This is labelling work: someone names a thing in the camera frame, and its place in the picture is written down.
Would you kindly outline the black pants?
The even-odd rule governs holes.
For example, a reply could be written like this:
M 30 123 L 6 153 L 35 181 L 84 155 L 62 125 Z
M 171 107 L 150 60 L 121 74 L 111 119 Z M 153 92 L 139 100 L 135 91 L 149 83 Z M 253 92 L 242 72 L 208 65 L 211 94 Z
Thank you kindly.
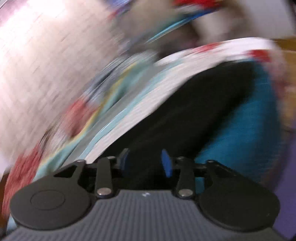
M 162 150 L 172 157 L 194 159 L 253 92 L 253 61 L 230 61 L 198 73 L 179 87 L 152 114 L 122 135 L 104 152 L 116 156 L 129 150 L 119 189 L 168 190 L 173 181 L 161 161 Z

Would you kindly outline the striped patterned bedspread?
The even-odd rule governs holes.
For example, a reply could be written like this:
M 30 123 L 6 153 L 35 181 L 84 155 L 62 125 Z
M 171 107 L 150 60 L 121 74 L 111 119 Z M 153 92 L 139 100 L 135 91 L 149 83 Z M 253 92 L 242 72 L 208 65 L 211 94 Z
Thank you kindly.
M 85 159 L 91 163 L 112 143 L 154 112 L 182 84 L 226 61 L 254 60 L 261 64 L 255 91 L 218 132 L 213 143 L 196 157 L 198 163 L 218 159 L 222 164 L 260 181 L 273 164 L 280 143 L 276 100 L 284 93 L 285 60 L 275 42 L 240 38 L 186 49 L 156 63 L 144 63 L 124 81 L 135 85 L 116 90 L 98 116 L 93 116 L 77 137 L 41 162 L 38 180 L 61 166 Z

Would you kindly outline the red floral quilt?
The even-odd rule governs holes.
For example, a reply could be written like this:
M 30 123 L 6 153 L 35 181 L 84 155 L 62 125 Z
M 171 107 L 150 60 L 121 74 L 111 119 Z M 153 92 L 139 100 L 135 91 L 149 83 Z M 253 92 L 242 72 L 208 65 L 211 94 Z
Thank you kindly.
M 8 175 L 1 216 L 10 216 L 10 201 L 21 188 L 57 170 L 73 152 L 75 147 L 93 127 L 103 102 L 77 99 L 67 111 L 45 132 L 39 143 L 21 154 Z

